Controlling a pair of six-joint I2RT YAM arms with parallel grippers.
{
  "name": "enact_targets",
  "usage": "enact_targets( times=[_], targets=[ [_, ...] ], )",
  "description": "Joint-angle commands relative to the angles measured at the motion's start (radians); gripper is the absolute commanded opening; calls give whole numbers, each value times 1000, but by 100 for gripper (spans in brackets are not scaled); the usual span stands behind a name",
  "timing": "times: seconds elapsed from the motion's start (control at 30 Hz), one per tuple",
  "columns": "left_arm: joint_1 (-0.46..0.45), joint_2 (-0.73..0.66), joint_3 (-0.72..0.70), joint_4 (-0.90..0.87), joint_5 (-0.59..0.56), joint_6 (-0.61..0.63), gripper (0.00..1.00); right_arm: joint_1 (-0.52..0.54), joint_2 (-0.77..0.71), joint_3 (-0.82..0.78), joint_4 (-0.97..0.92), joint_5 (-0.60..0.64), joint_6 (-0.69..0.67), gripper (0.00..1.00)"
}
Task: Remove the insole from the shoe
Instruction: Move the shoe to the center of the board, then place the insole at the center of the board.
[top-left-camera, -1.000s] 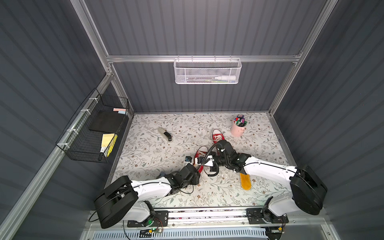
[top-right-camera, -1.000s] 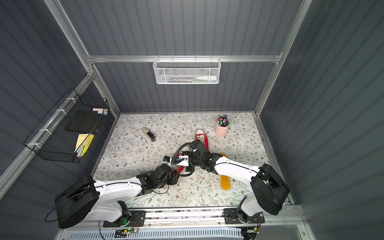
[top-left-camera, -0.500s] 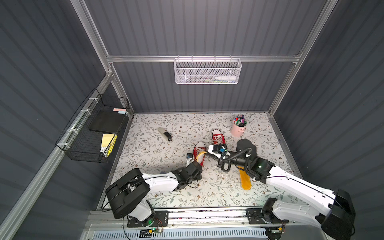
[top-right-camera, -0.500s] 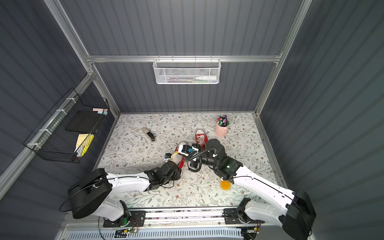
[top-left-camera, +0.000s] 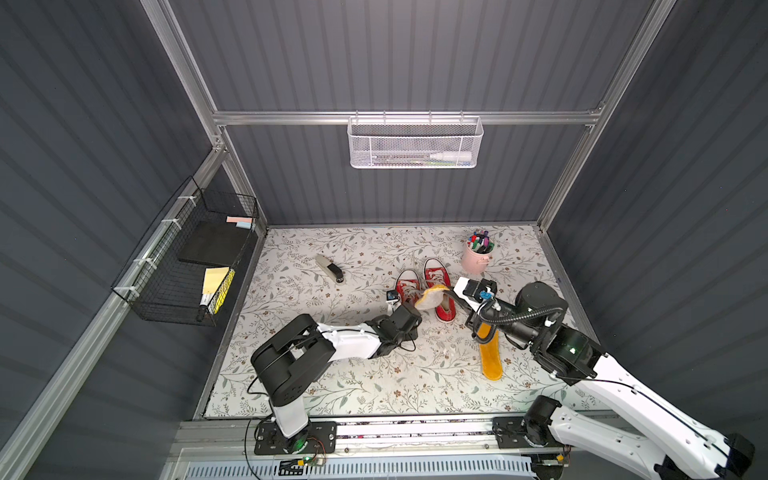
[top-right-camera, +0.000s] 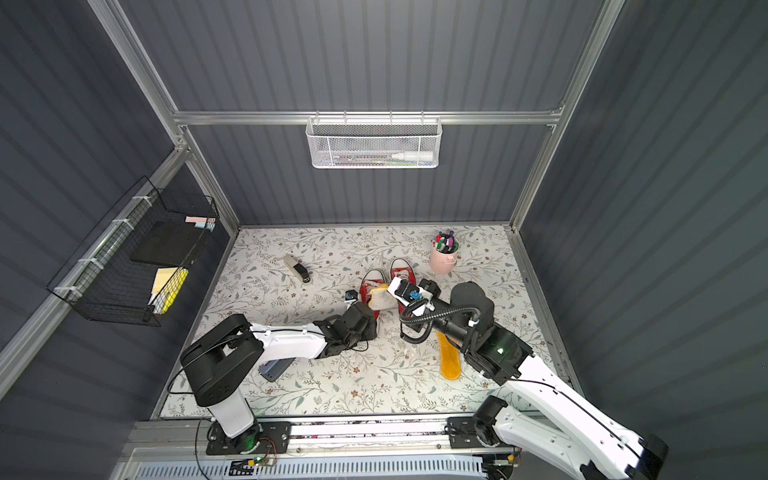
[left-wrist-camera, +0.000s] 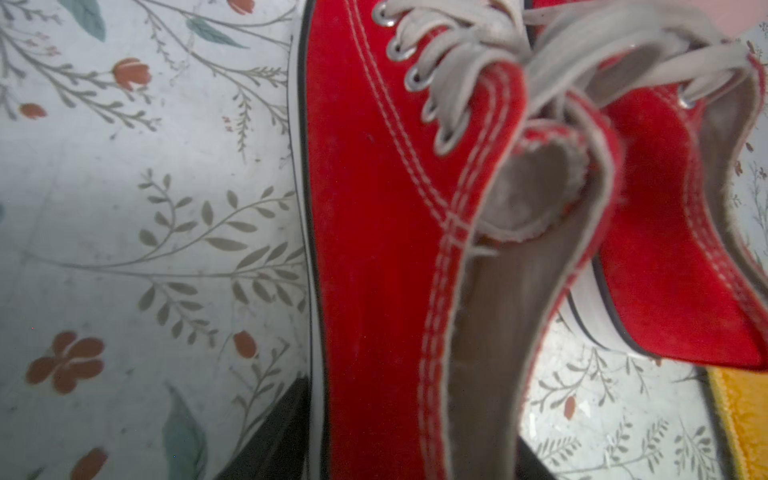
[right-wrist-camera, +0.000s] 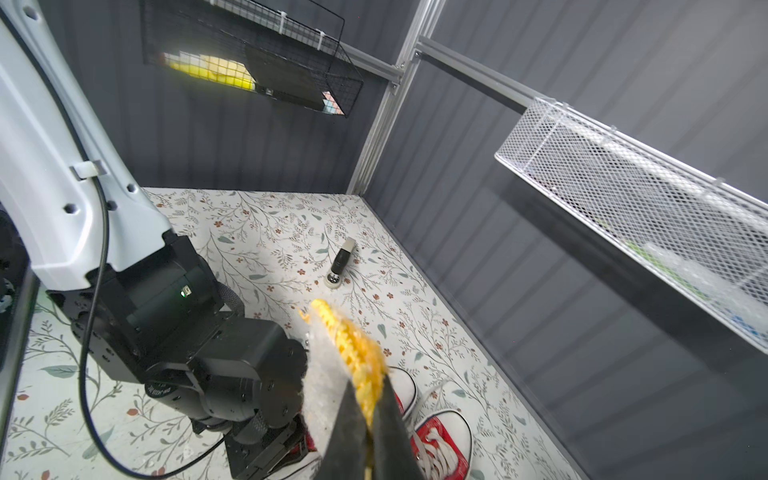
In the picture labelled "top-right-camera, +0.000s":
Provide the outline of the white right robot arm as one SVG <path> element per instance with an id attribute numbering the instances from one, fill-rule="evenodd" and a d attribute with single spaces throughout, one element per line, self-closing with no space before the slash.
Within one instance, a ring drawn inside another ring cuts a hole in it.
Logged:
<path id="1" fill-rule="evenodd" d="M 414 284 L 394 278 L 388 291 L 404 307 L 402 324 L 442 333 L 483 378 L 546 419 L 532 419 L 490 395 L 473 415 L 481 444 L 527 450 L 573 479 L 658 478 L 668 445 L 611 419 L 563 381 L 530 345 L 496 321 L 494 304 L 479 285 L 456 285 L 449 301 L 441 300 L 437 285 L 427 280 Z"/>

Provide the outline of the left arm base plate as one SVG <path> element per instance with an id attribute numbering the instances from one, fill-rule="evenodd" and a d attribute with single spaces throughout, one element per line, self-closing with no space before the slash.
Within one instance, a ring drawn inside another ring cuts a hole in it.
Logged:
<path id="1" fill-rule="evenodd" d="M 208 429 L 205 453 L 209 456 L 283 454 L 288 449 L 293 424 L 256 422 L 235 437 L 228 437 L 218 421 Z"/>

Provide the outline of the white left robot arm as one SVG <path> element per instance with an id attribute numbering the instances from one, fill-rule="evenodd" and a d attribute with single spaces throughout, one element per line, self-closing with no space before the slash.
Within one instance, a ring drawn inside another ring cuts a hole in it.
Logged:
<path id="1" fill-rule="evenodd" d="M 377 337 L 376 314 L 355 302 L 342 314 L 300 326 L 270 327 L 233 314 L 192 343 L 179 358 L 198 406 L 228 439 L 256 425 L 240 385 L 252 369 L 286 359 L 324 359 Z"/>

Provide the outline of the red sneaker one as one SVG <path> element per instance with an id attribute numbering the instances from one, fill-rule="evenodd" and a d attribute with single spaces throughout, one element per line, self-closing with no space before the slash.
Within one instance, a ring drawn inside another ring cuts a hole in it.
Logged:
<path id="1" fill-rule="evenodd" d="M 396 299 L 398 312 L 402 313 L 411 300 L 408 291 L 416 285 L 415 273 L 406 259 L 396 258 L 390 265 L 390 276 L 388 292 Z"/>
<path id="2" fill-rule="evenodd" d="M 369 291 L 372 290 L 373 288 L 375 288 L 376 286 L 381 285 L 381 284 L 388 284 L 389 285 L 387 277 L 385 276 L 384 272 L 382 270 L 380 270 L 380 269 L 371 269 L 371 270 L 369 270 L 363 276 L 363 279 L 362 279 L 362 283 L 361 283 L 361 287 L 360 287 L 361 301 L 367 305 L 366 301 L 368 300 Z M 379 317 L 380 312 L 381 312 L 381 311 L 374 312 L 373 310 L 371 310 L 371 311 L 373 312 L 375 319 L 377 319 Z"/>

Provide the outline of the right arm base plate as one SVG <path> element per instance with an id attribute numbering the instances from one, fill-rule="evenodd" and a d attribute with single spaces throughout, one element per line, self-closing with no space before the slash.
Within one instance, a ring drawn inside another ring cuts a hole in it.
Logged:
<path id="1" fill-rule="evenodd" d="M 452 449 L 515 449 L 513 445 L 500 440 L 490 427 L 477 425 L 473 416 L 449 417 L 444 433 L 448 435 Z"/>

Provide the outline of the yellow insole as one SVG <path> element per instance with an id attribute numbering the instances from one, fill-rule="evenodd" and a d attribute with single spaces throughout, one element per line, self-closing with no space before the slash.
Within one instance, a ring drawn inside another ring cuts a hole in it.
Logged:
<path id="1" fill-rule="evenodd" d="M 369 291 L 368 307 L 374 312 L 396 309 L 398 301 L 389 291 L 388 284 L 381 284 Z"/>
<path id="2" fill-rule="evenodd" d="M 459 349 L 445 334 L 438 332 L 437 338 L 440 350 L 440 373 L 446 380 L 458 380 L 462 374 Z"/>

